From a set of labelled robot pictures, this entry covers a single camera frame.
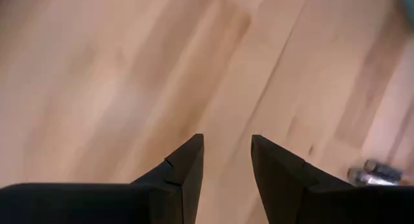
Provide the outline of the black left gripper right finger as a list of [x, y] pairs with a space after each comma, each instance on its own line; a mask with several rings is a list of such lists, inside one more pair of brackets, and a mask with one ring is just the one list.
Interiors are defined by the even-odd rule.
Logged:
[[253, 135], [256, 185], [269, 223], [412, 223], [413, 187], [356, 187]]

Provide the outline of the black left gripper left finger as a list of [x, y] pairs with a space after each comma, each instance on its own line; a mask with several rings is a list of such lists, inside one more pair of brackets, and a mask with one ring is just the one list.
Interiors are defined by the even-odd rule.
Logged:
[[20, 183], [1, 189], [2, 223], [195, 223], [204, 166], [198, 133], [131, 183]]

